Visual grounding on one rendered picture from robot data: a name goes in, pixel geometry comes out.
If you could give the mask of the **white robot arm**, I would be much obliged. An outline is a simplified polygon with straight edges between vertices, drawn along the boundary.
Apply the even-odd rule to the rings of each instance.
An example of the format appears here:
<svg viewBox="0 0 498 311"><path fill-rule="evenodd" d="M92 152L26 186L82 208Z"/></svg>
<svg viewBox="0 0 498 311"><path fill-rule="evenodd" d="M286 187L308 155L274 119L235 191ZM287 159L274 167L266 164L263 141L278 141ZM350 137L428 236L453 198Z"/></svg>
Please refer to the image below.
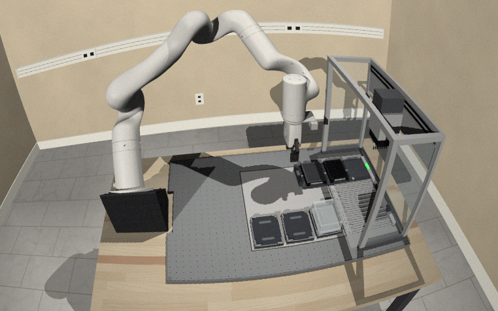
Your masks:
<svg viewBox="0 0 498 311"><path fill-rule="evenodd" d="M156 50L116 77L106 90L108 105L119 110L112 129L113 188L116 190L108 191L108 194L154 190L144 187L140 138L144 95L141 88L174 65L191 41L208 44L232 32L239 36L263 69L287 73L282 78L282 117L289 122L308 122L311 130L318 129L318 122L312 111L306 111L306 105L320 90L302 63L282 55L244 10L225 11L212 21L205 12L193 10L179 19Z"/></svg>

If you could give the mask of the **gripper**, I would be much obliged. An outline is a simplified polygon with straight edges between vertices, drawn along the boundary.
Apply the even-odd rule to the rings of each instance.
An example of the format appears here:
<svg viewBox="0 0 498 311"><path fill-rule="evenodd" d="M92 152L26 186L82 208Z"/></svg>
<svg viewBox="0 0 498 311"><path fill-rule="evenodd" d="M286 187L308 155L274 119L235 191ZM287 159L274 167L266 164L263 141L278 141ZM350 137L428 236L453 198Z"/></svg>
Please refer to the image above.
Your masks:
<svg viewBox="0 0 498 311"><path fill-rule="evenodd" d="M299 161L299 147L302 138L302 122L289 122L284 119L284 138L286 149L291 149L290 162ZM295 146L293 146L295 144ZM299 146L300 145L300 146ZM293 149L295 150L293 151Z"/></svg>

